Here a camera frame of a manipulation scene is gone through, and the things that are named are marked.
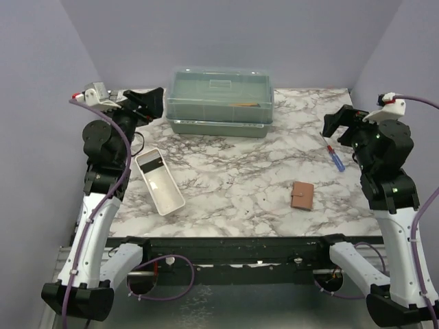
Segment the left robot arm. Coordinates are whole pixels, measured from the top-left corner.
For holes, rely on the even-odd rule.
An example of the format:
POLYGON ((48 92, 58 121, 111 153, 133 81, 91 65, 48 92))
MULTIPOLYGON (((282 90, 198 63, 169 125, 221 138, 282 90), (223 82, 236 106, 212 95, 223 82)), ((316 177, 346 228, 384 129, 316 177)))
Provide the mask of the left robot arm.
POLYGON ((119 210, 131 174, 131 144, 138 127, 163 115, 161 87, 146 93, 125 90, 123 99, 101 101, 88 89, 72 96, 70 103, 99 116, 82 132, 87 170, 84 196, 71 250, 55 282, 43 286, 41 297, 62 318, 104 321, 112 308, 115 291, 134 268, 146 270, 152 262, 150 242, 126 237, 116 253, 103 260, 113 219, 119 210))

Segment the brown leather card holder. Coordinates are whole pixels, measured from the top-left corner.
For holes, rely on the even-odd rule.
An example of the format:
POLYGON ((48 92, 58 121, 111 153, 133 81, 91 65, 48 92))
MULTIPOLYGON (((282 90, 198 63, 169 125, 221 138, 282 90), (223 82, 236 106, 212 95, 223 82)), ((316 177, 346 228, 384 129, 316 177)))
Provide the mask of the brown leather card holder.
POLYGON ((291 192, 291 207, 311 211, 313 207, 314 185, 307 182, 294 182, 291 192))

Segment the black credit card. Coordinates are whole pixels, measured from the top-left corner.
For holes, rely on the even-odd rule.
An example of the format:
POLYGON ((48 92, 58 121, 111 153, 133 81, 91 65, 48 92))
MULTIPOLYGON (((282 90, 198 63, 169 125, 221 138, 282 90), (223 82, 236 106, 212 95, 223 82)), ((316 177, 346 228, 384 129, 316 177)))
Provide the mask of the black credit card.
POLYGON ((156 159, 153 159, 153 160, 151 160, 149 162, 146 162, 146 163, 142 164, 140 166, 140 170, 144 174, 146 174, 146 173, 148 173, 150 171, 153 171, 153 170, 155 170, 157 168, 160 168, 162 166, 163 166, 163 159, 162 158, 156 158, 156 159))

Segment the white rectangular tray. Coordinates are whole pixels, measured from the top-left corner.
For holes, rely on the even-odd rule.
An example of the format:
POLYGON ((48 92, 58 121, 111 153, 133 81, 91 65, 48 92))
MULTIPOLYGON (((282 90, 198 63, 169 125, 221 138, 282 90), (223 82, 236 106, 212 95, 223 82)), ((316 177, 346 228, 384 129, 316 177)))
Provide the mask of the white rectangular tray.
POLYGON ((139 154, 134 158, 134 161, 160 216, 166 217, 185 206, 185 199, 159 149, 155 148, 139 154), (140 166, 156 158, 163 159, 163 166, 144 174, 140 170, 140 166))

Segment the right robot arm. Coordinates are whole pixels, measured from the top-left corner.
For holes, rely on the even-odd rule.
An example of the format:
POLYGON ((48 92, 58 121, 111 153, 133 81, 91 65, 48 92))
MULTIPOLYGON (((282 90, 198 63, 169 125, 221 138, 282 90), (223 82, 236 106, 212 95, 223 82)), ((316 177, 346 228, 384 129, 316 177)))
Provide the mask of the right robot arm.
POLYGON ((394 115, 368 113, 344 105, 324 116, 322 136, 346 131, 338 143, 352 147, 360 185, 383 238, 389 273, 371 265, 344 237, 325 236, 316 262, 337 265, 366 298, 368 313, 381 328, 431 321, 438 327, 438 293, 423 254, 418 230, 422 215, 416 185, 403 170, 414 148, 408 125, 394 115))

